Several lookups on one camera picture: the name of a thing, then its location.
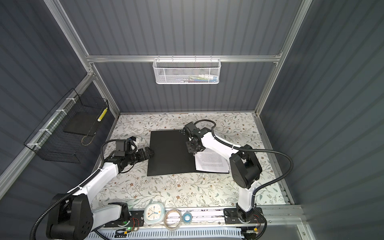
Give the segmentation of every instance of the gray wall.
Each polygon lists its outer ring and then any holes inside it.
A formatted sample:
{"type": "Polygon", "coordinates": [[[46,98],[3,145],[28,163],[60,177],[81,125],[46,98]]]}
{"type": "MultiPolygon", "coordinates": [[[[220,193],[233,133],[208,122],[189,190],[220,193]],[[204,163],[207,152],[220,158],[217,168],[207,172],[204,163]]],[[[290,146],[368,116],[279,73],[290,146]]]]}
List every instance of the gray wall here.
{"type": "MultiPolygon", "coordinates": [[[[0,1],[0,19],[1,173],[23,149],[28,135],[86,72],[43,0],[0,1]]],[[[100,97],[94,84],[84,94],[100,97]]],[[[28,239],[51,198],[90,174],[113,121],[108,112],[85,162],[31,160],[0,200],[1,239],[28,239]]],[[[46,239],[45,223],[38,239],[46,239]]]]}
{"type": "Polygon", "coordinates": [[[157,84],[151,63],[96,63],[121,112],[254,110],[273,63],[222,63],[218,84],[157,84]]]}
{"type": "Polygon", "coordinates": [[[0,173],[85,74],[42,0],[0,1],[0,173]]]}
{"type": "MultiPolygon", "coordinates": [[[[61,1],[90,55],[274,55],[300,0],[61,1]]],[[[220,83],[156,84],[150,63],[96,63],[121,112],[254,110],[273,63],[223,63],[220,83]]]]}
{"type": "Polygon", "coordinates": [[[261,114],[319,240],[384,239],[383,9],[314,1],[261,114]]]}

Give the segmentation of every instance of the floral pattern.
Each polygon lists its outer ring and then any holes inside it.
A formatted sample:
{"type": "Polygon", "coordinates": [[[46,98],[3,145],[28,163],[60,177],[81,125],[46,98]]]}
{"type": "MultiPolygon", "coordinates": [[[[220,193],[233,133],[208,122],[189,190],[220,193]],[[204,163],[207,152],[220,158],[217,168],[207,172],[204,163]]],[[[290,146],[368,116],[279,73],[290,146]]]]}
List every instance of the floral pattern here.
{"type": "MultiPolygon", "coordinates": [[[[264,148],[251,113],[121,115],[111,139],[135,136],[137,147],[142,148],[149,146],[151,131],[181,129],[200,119],[215,121],[215,133],[230,142],[264,148]]],[[[210,126],[208,122],[199,123],[199,127],[210,126]]],[[[105,156],[114,148],[114,143],[109,143],[105,156]]],[[[275,174],[267,154],[256,155],[263,168],[259,184],[264,184],[274,179],[275,174]]],[[[128,173],[112,179],[93,199],[92,208],[110,202],[126,202],[131,209],[142,209],[152,201],[162,202],[165,207],[233,206],[237,202],[239,186],[231,174],[184,173],[148,177],[147,167],[148,161],[140,162],[128,173]]],[[[285,204],[278,184],[261,189],[255,199],[257,205],[285,204]]]]}

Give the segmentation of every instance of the black wire basket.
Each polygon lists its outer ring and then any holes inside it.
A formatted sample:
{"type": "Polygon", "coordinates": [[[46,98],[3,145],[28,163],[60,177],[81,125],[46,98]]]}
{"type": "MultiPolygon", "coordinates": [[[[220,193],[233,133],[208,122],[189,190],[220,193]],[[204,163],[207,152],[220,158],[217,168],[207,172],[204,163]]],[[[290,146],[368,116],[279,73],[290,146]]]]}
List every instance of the black wire basket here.
{"type": "Polygon", "coordinates": [[[24,145],[43,160],[81,163],[108,109],[106,99],[76,95],[45,129],[38,130],[36,142],[31,134],[24,145]]]}

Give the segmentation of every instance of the stack of paper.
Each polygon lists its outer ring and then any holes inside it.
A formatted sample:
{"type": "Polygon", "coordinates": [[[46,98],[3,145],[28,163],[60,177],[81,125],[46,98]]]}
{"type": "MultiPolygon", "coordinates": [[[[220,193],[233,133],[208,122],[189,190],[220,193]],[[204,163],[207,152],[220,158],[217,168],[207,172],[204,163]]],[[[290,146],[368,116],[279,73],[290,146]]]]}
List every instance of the stack of paper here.
{"type": "Polygon", "coordinates": [[[195,154],[196,170],[204,172],[228,173],[227,160],[212,149],[206,148],[195,154]]]}

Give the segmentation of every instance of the clock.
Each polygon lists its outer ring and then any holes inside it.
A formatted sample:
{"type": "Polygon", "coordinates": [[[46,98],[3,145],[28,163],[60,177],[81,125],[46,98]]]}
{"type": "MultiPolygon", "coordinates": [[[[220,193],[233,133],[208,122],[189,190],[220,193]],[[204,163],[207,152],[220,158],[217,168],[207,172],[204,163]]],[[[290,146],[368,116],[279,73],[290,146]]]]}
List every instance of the clock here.
{"type": "Polygon", "coordinates": [[[164,220],[166,210],[161,202],[153,202],[144,209],[144,222],[156,224],[164,220]]]}

